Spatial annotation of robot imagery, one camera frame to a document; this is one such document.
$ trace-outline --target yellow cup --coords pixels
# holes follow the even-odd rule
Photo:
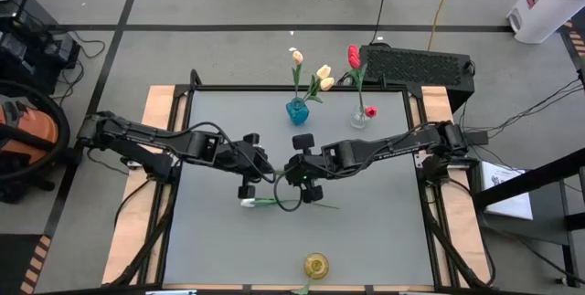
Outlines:
[[[320,253],[309,254],[304,260],[304,273],[309,278],[318,280],[323,279],[329,272],[329,261]]]

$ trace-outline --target red tulip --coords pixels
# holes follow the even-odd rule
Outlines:
[[[364,113],[368,118],[374,118],[378,114],[378,109],[376,107],[367,107],[364,109]]]
[[[359,60],[359,52],[357,51],[357,46],[350,45],[347,49],[347,61],[349,62],[349,66],[351,68],[359,69],[361,66],[361,61]]]

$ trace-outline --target orange vacuum cleaner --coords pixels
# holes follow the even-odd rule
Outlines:
[[[20,130],[47,142],[56,143],[59,136],[57,124],[43,111],[28,108],[17,102],[5,102],[0,106],[0,124]],[[24,144],[17,140],[4,138],[0,140],[0,155],[8,154],[27,159],[32,164],[47,155],[47,151]]]
[[[53,190],[42,174],[56,163],[79,162],[80,154],[68,149],[69,123],[50,97],[10,80],[0,80],[1,96],[13,99],[0,104],[0,201],[15,203],[31,186]]]

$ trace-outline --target white container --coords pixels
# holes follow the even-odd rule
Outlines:
[[[542,43],[585,6],[585,0],[518,0],[508,13],[515,39]]]

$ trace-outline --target glass vase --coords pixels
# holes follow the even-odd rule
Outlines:
[[[364,113],[365,108],[367,106],[356,105],[349,116],[349,124],[357,130],[362,130],[369,121],[369,117]]]
[[[286,103],[286,112],[295,126],[302,125],[309,118],[309,108],[301,98],[294,98]]]

